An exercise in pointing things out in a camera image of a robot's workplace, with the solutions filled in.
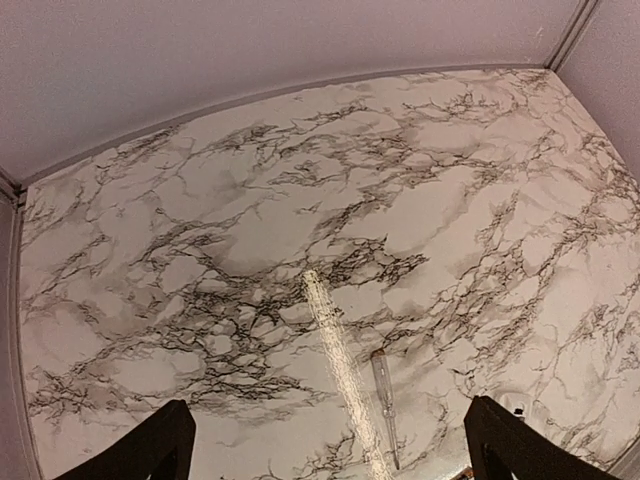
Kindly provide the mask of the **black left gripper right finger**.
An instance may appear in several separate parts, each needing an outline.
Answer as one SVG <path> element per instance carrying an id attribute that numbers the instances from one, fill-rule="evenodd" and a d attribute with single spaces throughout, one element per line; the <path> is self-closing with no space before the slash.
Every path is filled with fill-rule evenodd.
<path id="1" fill-rule="evenodd" d="M 488 396 L 464 418 L 474 477 L 481 480 L 609 480 L 613 476 L 544 438 Z"/>

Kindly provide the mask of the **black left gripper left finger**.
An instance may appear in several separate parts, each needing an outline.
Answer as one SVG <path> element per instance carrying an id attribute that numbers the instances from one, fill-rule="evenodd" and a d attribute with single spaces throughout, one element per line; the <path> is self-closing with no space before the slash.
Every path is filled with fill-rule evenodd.
<path id="1" fill-rule="evenodd" d="M 196 422 L 184 400 L 171 400 L 112 446 L 59 480 L 187 480 Z"/>

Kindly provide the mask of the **small clear-handled screwdriver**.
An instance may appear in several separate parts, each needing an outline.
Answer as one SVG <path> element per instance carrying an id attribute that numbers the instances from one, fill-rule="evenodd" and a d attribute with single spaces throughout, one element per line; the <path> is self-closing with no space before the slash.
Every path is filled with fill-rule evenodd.
<path id="1" fill-rule="evenodd" d="M 382 348 L 374 350 L 370 355 L 370 360 L 376 385 L 376 393 L 382 406 L 382 414 L 385 419 L 394 466 L 397 470 L 400 470 L 393 386 L 385 351 Z"/>

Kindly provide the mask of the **white remote control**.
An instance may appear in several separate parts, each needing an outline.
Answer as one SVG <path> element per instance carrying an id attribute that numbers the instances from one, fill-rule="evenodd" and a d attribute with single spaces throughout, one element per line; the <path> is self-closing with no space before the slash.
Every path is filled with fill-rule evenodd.
<path id="1" fill-rule="evenodd" d="M 497 392 L 494 396 L 494 400 L 512 415 L 521 418 L 528 417 L 532 409 L 531 397 L 520 392 Z"/>

